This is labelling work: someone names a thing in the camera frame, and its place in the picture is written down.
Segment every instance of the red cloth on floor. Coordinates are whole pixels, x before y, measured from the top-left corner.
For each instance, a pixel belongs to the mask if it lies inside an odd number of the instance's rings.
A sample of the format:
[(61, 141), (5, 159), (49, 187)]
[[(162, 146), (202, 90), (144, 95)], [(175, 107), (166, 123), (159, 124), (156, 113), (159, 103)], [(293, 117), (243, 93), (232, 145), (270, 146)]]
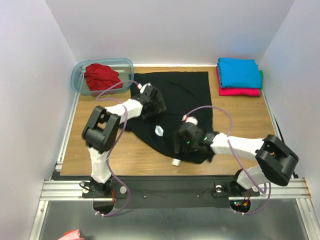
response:
[[(99, 63), (92, 63), (85, 68), (85, 81), (90, 91), (106, 90), (121, 82), (119, 73), (112, 70), (111, 67), (101, 65)], [(121, 88), (123, 85), (119, 84), (115, 89)]]
[(233, 88), (233, 87), (222, 88), (220, 84), (218, 67), (216, 67), (215, 70), (216, 70), (216, 77), (218, 78), (220, 96), (238, 96), (238, 95), (246, 95), (246, 96), (253, 96), (253, 97), (260, 96), (260, 88)]

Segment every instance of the black t-shirt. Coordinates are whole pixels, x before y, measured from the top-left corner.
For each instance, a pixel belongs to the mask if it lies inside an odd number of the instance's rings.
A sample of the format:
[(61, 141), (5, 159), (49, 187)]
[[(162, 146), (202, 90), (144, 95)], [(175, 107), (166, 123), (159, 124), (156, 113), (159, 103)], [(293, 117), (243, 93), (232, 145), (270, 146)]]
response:
[[(212, 105), (208, 72), (136, 73), (134, 80), (142, 85), (151, 83), (158, 88), (165, 102), (166, 111), (144, 120), (141, 117), (129, 119), (125, 130), (134, 132), (138, 138), (165, 156), (197, 164), (206, 159), (211, 161), (213, 152), (175, 154), (173, 137), (173, 132), (182, 125), (183, 115), (197, 107)], [(130, 92), (131, 96), (139, 94), (134, 84)], [(200, 109), (191, 116), (198, 120), (198, 126), (202, 130), (213, 131), (212, 109)]]

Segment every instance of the gray floor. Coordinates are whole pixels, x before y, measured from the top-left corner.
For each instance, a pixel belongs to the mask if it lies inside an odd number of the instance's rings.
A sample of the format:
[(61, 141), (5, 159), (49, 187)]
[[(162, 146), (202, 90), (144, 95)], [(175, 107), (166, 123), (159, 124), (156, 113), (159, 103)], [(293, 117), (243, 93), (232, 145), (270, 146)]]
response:
[[(252, 209), (265, 200), (253, 200)], [(92, 202), (49, 203), (41, 240), (80, 229), (85, 240), (307, 240), (295, 199), (272, 199), (255, 215), (223, 208), (132, 209), (116, 217), (95, 216)]]

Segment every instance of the stack of folded clothes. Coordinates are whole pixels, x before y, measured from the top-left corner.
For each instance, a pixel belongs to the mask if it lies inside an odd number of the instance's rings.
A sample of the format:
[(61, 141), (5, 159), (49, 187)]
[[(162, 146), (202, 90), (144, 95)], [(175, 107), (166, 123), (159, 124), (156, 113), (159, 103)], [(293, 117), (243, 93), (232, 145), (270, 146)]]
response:
[(260, 96), (263, 72), (259, 71), (255, 60), (221, 57), (216, 75), (220, 96)]

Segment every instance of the plastic bin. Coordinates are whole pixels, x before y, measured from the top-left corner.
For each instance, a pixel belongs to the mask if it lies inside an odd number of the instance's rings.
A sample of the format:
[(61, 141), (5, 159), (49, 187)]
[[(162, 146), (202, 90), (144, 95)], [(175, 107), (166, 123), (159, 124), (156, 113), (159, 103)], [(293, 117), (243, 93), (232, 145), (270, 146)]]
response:
[[(134, 79), (134, 65), (132, 61), (127, 58), (109, 58), (82, 61), (74, 67), (71, 75), (71, 88), (80, 94), (86, 96), (97, 96), (103, 92), (103, 90), (90, 91), (89, 87), (87, 86), (84, 74), (86, 72), (86, 67), (90, 64), (108, 65), (114, 71), (119, 73), (118, 77), (122, 82)], [(112, 89), (106, 94), (124, 93), (130, 88), (131, 84), (132, 82), (124, 82), (121, 88)]]

